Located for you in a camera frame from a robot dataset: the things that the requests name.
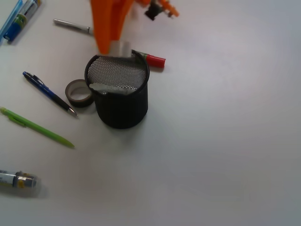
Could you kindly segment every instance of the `green mechanical pencil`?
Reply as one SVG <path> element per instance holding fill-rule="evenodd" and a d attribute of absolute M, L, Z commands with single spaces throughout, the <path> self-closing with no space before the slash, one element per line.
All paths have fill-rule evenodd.
<path fill-rule="evenodd" d="M 11 112 L 10 110 L 4 108 L 4 107 L 0 107 L 0 112 L 4 115 L 6 115 L 11 121 L 13 121 L 14 123 L 20 125 L 20 126 L 23 126 L 23 127 L 29 127 L 55 141 L 57 141 L 58 143 L 61 143 L 63 145 L 66 145 L 68 147 L 74 147 L 74 145 L 69 142 L 68 140 L 66 140 L 65 138 L 33 123 L 32 121 L 29 121 L 23 117 L 21 117 L 20 115 L 17 115 L 13 112 Z"/>

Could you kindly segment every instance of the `orange object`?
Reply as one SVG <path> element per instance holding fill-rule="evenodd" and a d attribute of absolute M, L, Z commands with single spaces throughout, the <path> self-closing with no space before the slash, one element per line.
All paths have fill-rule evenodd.
<path fill-rule="evenodd" d="M 143 7 L 147 7 L 151 3 L 151 0 L 136 0 L 136 2 L 138 2 Z"/>
<path fill-rule="evenodd" d="M 180 14 L 179 12 L 175 9 L 174 6 L 170 5 L 169 4 L 169 1 L 166 1 L 166 0 L 159 0 L 160 4 L 162 5 L 163 7 L 163 10 L 168 10 L 169 11 L 169 14 L 172 16 L 172 15 L 175 15 L 176 17 L 178 17 Z"/>
<path fill-rule="evenodd" d="M 111 40 L 119 40 L 125 17 L 134 0 L 91 0 L 94 36 L 98 49 L 108 54 Z"/>

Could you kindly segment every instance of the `black mesh pen holder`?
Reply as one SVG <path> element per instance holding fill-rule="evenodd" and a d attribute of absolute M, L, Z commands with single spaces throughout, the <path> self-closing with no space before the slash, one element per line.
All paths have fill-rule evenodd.
<path fill-rule="evenodd" d="M 89 87 L 101 120 L 117 129 L 137 125 L 148 110 L 147 82 L 150 70 L 145 59 L 134 50 L 132 58 L 94 56 L 86 66 L 85 80 L 109 86 L 130 88 L 128 95 L 95 91 Z"/>

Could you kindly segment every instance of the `pen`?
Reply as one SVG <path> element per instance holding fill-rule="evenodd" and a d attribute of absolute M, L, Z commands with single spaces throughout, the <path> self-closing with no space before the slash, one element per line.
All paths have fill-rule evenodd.
<path fill-rule="evenodd" d="M 67 21 L 64 21 L 64 20 L 58 20 L 58 19 L 54 19 L 53 22 L 56 25 L 63 25 L 63 26 L 70 27 L 70 28 L 72 28 L 74 30 L 77 30 L 77 31 L 82 31 L 82 32 L 94 35 L 93 29 L 91 29 L 91 27 L 82 26 L 82 25 L 79 25 L 79 24 L 74 24 L 74 23 L 71 23 L 71 22 L 67 22 Z"/>
<path fill-rule="evenodd" d="M 23 117 L 21 117 L 20 115 L 17 115 L 16 113 L 11 112 L 10 110 L 4 108 L 4 107 L 0 107 L 0 112 L 4 115 L 6 115 L 9 120 L 13 121 L 14 123 L 23 126 L 23 127 L 29 127 L 55 141 L 57 141 L 58 143 L 61 143 L 63 145 L 66 145 L 68 147 L 74 147 L 74 145 L 69 142 L 68 140 L 66 140 L 65 138 L 33 123 L 32 121 L 29 121 Z"/>
<path fill-rule="evenodd" d="M 49 97 L 59 106 L 61 106 L 67 112 L 72 114 L 74 117 L 78 116 L 76 112 L 69 105 L 66 104 L 66 102 L 64 102 L 59 96 L 54 94 L 37 76 L 28 72 L 23 72 L 23 75 L 32 85 L 34 85 L 36 88 L 42 91 L 47 97 Z"/>

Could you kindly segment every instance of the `tape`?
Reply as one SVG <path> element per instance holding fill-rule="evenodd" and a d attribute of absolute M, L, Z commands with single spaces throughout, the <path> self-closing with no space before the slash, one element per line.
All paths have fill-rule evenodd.
<path fill-rule="evenodd" d="M 82 89 L 82 88 L 85 88 L 88 90 L 89 96 L 87 96 L 84 99 L 80 99 L 80 100 L 74 99 L 71 97 L 72 93 L 74 94 L 77 89 Z M 74 107 L 87 107 L 94 102 L 94 100 L 92 98 L 92 92 L 88 88 L 84 79 L 77 79 L 77 80 L 70 82 L 68 84 L 68 86 L 66 87 L 65 94 L 66 94 L 66 97 L 69 100 L 70 104 Z"/>

